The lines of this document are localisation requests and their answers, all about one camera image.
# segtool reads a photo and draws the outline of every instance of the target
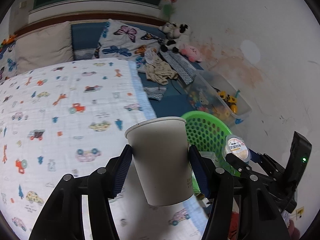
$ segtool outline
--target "butterfly pillowcase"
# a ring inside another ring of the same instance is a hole
[[[147,49],[159,51],[158,38],[139,28],[109,19],[99,38],[93,58],[117,57],[143,63]]]
[[[16,63],[15,44],[16,42],[13,42],[3,46],[0,52],[0,83],[19,74]]]

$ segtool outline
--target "label on container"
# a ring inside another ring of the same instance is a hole
[[[232,151],[232,153],[238,158],[240,158],[241,160],[245,160],[248,157],[247,147],[238,138],[229,139],[228,146],[229,146],[229,149]]]

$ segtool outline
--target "pillow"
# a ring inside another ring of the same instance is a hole
[[[0,52],[0,82],[17,75],[15,42],[3,46]]]
[[[109,19],[99,38],[93,58],[117,57],[141,65],[147,49],[158,51],[162,39],[139,28]]]
[[[16,41],[18,72],[73,61],[69,22],[24,35]]]

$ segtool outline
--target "plastic storage box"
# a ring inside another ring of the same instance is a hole
[[[235,96],[234,89],[228,81],[216,72],[196,70],[197,76],[189,89],[188,101],[194,109],[207,112],[218,117],[228,127],[239,124],[251,113],[251,107],[244,101],[241,94],[237,96],[237,114],[234,114],[230,107],[222,100],[214,88],[225,91]]]

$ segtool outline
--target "white paper cup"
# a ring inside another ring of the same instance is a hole
[[[180,117],[161,117],[138,123],[124,133],[150,205],[173,205],[193,194],[185,124]]]

